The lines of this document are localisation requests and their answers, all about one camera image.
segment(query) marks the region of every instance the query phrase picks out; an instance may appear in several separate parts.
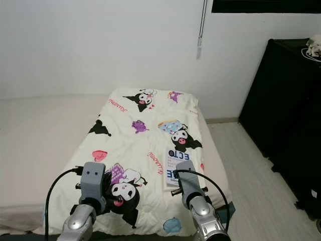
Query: window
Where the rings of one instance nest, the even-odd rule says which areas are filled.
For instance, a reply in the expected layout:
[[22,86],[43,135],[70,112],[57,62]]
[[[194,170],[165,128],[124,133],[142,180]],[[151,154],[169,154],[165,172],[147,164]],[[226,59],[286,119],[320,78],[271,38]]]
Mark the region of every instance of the window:
[[213,0],[213,13],[321,13],[321,0]]

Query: floor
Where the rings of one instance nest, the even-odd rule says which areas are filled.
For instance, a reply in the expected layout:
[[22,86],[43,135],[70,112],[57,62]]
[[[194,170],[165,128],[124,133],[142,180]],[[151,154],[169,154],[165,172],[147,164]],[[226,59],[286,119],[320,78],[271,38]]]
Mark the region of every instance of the floor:
[[229,235],[237,241],[320,241],[321,234],[302,210],[272,163],[238,123],[208,125],[227,172],[236,212]]

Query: baseboard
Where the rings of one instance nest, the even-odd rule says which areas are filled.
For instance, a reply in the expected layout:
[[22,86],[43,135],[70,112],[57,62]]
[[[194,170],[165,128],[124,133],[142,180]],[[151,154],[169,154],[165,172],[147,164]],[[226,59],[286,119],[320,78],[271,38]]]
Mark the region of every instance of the baseboard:
[[229,118],[213,118],[205,119],[206,124],[218,124],[218,123],[229,123],[229,122],[238,122],[238,117],[229,117]]

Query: bed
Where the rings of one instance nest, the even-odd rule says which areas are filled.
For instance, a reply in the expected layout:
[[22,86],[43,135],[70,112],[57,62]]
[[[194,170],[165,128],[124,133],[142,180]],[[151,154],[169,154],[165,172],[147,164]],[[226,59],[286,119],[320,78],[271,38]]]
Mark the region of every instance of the bed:
[[[96,95],[1,101],[1,234],[29,230],[43,234],[47,191],[87,135],[106,100],[105,95]],[[224,166],[202,113],[197,113],[205,174],[218,183],[231,202]],[[213,205],[223,206],[219,192],[209,183],[206,186]]]

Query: white wall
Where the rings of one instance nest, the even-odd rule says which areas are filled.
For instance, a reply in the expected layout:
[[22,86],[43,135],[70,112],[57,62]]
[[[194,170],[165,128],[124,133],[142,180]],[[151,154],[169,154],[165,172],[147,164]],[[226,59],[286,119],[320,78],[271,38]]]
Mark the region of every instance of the white wall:
[[2,0],[1,98],[177,89],[205,117],[238,116],[270,38],[306,38],[320,15],[208,14],[203,0]]

